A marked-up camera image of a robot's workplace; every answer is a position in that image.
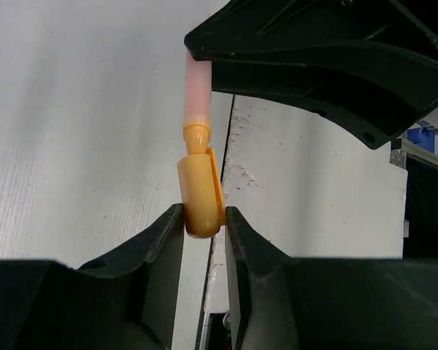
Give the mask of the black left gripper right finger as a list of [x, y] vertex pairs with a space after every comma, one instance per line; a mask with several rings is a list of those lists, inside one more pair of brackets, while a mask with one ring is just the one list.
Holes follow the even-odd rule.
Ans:
[[290, 257], [226, 209], [234, 349], [438, 349], [438, 261]]

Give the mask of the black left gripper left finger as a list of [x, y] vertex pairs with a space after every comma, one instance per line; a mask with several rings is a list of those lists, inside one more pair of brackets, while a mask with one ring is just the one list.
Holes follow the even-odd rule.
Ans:
[[73, 269], [0, 260], [0, 349], [170, 349], [183, 206]]

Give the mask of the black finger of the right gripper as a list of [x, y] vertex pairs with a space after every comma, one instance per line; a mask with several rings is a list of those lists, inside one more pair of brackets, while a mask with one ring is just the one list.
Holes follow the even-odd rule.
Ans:
[[184, 43], [198, 61], [438, 66], [438, 1], [230, 1]]
[[213, 58], [216, 91], [298, 107], [378, 149], [438, 107], [438, 62], [398, 50], [313, 47]]

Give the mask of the small orange cap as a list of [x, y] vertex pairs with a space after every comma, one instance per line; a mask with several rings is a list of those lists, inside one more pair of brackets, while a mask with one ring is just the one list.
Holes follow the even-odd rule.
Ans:
[[177, 164], [185, 229], [194, 238], [210, 238], [226, 224], [225, 200], [213, 148], [187, 155]]

